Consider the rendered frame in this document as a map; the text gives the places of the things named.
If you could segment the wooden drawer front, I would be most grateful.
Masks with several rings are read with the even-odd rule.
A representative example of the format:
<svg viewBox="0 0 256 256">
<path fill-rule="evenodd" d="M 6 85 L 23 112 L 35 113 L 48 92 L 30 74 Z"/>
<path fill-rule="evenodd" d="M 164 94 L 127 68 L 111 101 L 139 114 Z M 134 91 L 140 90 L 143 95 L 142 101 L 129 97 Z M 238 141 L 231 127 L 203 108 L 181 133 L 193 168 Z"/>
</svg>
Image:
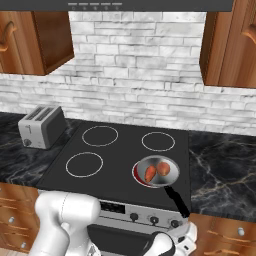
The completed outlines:
<svg viewBox="0 0 256 256">
<path fill-rule="evenodd" d="M 9 223 L 10 217 L 14 217 L 14 223 Z M 38 228 L 38 220 L 34 210 L 21 202 L 0 200 L 0 223 L 11 227 L 32 230 Z"/>
<path fill-rule="evenodd" d="M 13 232 L 3 232 L 0 233 L 0 236 L 3 238 L 3 241 L 8 249 L 13 249 L 23 253 L 29 253 L 30 249 L 34 243 L 35 237 L 30 234 L 21 234 Z M 22 249 L 20 246 L 22 242 L 26 242 L 26 248 Z"/>
<path fill-rule="evenodd" d="M 193 256 L 256 256 L 256 247 L 237 247 L 231 249 L 197 249 Z"/>
<path fill-rule="evenodd" d="M 0 199 L 34 202 L 37 197 L 38 190 L 36 188 L 0 182 Z"/>
<path fill-rule="evenodd" d="M 201 214 L 190 214 L 189 220 L 197 226 L 197 244 L 209 248 L 211 243 L 215 249 L 223 245 L 256 247 L 256 223 Z M 238 227 L 244 229 L 244 236 L 238 234 Z"/>
</svg>

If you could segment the black oven door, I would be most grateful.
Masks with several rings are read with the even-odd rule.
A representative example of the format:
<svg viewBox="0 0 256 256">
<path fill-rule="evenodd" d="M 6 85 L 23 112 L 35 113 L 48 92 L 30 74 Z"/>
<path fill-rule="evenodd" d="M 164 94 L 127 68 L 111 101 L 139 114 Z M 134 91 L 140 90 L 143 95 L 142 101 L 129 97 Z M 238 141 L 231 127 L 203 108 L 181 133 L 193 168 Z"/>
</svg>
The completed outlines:
<svg viewBox="0 0 256 256">
<path fill-rule="evenodd" d="M 90 225 L 89 236 L 101 252 L 123 256 L 139 256 L 156 227 L 131 223 L 128 226 L 107 227 Z"/>
</svg>

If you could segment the dark grey range hood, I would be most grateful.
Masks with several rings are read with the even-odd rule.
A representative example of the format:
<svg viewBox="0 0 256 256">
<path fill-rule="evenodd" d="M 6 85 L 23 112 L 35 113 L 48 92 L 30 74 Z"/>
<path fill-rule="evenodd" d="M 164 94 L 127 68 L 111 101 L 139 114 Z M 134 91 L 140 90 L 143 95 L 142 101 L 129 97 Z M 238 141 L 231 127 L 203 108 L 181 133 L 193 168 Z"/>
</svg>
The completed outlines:
<svg viewBox="0 0 256 256">
<path fill-rule="evenodd" d="M 0 0 L 0 11 L 229 12 L 233 0 Z"/>
</svg>

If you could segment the wooden wall cupboard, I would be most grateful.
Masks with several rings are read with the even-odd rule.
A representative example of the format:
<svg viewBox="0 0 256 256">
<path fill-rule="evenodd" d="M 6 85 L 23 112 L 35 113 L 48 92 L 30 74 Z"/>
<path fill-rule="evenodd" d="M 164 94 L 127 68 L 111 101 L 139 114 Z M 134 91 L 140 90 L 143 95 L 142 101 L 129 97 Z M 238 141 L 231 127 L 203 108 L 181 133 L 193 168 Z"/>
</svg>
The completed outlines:
<svg viewBox="0 0 256 256">
<path fill-rule="evenodd" d="M 10 21 L 17 30 L 0 52 L 0 73 L 47 75 L 74 57 L 67 11 L 0 11 L 0 41 Z"/>
<path fill-rule="evenodd" d="M 242 32 L 256 25 L 256 0 L 233 0 L 231 12 L 206 15 L 200 70 L 206 86 L 256 89 L 256 45 Z"/>
</svg>

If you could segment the brown onion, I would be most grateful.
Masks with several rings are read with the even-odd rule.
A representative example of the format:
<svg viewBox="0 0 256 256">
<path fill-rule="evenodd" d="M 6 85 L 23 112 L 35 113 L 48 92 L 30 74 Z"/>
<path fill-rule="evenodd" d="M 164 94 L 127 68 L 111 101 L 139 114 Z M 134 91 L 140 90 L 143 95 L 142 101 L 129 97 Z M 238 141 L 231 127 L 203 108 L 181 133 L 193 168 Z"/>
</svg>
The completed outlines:
<svg viewBox="0 0 256 256">
<path fill-rule="evenodd" d="M 159 162 L 157 164 L 157 173 L 161 176 L 166 176 L 170 172 L 170 165 L 166 162 Z"/>
</svg>

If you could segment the black stove with hob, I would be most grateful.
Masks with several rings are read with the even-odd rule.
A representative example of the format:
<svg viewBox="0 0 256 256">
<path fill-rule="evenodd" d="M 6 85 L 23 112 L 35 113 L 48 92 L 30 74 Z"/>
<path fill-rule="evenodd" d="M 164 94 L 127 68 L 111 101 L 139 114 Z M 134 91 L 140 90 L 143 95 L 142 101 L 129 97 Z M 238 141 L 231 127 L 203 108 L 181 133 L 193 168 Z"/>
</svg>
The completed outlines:
<svg viewBox="0 0 256 256">
<path fill-rule="evenodd" d="M 146 188 L 132 176 L 134 165 L 144 157 L 163 155 L 174 160 L 186 177 L 191 205 L 188 132 L 84 121 L 38 182 L 42 190 L 88 194 L 100 200 L 101 214 L 93 225 L 128 226 L 131 223 L 172 229 L 186 220 L 163 189 Z M 130 219 L 131 213 L 138 220 Z M 153 225 L 150 217 L 159 218 Z"/>
</svg>

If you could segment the silver toaster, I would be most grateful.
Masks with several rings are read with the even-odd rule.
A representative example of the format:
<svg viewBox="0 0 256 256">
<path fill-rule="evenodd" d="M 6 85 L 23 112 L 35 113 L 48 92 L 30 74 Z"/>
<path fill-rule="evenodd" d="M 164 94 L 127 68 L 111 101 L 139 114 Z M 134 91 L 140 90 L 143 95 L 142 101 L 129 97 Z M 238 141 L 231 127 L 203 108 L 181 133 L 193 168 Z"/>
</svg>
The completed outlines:
<svg viewBox="0 0 256 256">
<path fill-rule="evenodd" d="M 66 128 L 60 106 L 38 105 L 18 122 L 23 145 L 27 148 L 51 148 Z"/>
</svg>

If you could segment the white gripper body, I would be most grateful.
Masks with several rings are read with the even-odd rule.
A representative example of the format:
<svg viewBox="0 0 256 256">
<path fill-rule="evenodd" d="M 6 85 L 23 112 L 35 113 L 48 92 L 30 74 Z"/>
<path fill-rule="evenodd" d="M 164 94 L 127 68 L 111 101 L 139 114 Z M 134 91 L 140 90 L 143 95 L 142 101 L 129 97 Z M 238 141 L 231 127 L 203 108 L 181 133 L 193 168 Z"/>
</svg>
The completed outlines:
<svg viewBox="0 0 256 256">
<path fill-rule="evenodd" d="M 182 226 L 182 237 L 180 243 L 182 249 L 195 249 L 197 241 L 197 226 L 193 222 L 188 222 Z"/>
</svg>

